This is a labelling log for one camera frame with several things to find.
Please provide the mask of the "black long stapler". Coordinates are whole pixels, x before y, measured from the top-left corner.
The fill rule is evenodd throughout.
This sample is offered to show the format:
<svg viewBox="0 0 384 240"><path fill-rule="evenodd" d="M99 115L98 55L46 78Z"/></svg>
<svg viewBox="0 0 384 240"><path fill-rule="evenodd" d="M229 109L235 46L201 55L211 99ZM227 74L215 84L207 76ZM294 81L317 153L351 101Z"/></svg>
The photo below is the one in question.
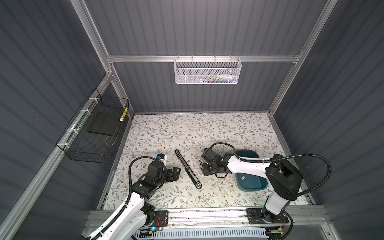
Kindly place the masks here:
<svg viewBox="0 0 384 240"><path fill-rule="evenodd" d="M194 186L200 190L202 188L202 183L199 181L199 179L197 178L197 176L195 175L195 173L193 172L191 167L188 165L187 161L184 159L184 157L182 156L182 154L180 153L179 150L176 149L174 152L175 152L175 155L177 156L177 158L183 164L185 171L188 174L188 176L190 177Z"/></svg>

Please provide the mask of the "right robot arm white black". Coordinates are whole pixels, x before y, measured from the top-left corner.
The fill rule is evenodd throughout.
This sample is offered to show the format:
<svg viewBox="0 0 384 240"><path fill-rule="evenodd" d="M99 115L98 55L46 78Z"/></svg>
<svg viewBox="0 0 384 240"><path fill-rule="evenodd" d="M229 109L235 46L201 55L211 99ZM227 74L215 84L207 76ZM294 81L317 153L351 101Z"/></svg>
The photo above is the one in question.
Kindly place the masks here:
<svg viewBox="0 0 384 240"><path fill-rule="evenodd" d="M277 216L299 197L303 174L282 155L275 154L268 163L251 150L236 151L221 156L211 148L204 149L200 166L205 176L218 174L242 174L256 176L269 181L273 192L269 195L263 214Z"/></svg>

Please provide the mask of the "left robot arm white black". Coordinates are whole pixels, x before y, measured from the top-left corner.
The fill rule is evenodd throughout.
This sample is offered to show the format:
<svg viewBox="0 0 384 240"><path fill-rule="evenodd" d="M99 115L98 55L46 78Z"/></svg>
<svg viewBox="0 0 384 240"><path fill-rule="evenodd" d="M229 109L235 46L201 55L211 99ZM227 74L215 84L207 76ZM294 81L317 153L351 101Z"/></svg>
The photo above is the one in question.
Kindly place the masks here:
<svg viewBox="0 0 384 240"><path fill-rule="evenodd" d="M165 183L177 181L181 169L167 168L161 160L150 159L153 161L147 173L134 184L129 171L130 191L122 204L101 226L87 237L79 237L80 240L128 240L139 228L153 222L155 207L148 200Z"/></svg>

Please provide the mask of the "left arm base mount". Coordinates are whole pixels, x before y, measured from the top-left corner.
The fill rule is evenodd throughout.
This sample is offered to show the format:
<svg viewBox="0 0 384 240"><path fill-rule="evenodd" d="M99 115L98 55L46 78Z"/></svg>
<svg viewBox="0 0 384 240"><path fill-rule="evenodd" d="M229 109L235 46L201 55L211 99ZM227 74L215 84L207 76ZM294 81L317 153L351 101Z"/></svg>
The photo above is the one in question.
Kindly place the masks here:
<svg viewBox="0 0 384 240"><path fill-rule="evenodd" d="M168 226L169 211L154 211L154 217L150 221L149 227L163 228Z"/></svg>

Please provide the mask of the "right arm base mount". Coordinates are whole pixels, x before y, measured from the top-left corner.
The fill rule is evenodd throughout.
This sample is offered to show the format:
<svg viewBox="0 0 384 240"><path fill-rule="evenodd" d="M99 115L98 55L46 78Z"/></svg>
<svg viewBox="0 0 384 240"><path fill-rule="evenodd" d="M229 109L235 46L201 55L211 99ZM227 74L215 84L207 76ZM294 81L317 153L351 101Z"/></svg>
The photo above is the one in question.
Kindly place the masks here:
<svg viewBox="0 0 384 240"><path fill-rule="evenodd" d="M290 222L288 216L281 212L279 215L269 213L264 208L247 208L246 216L250 224L282 224Z"/></svg>

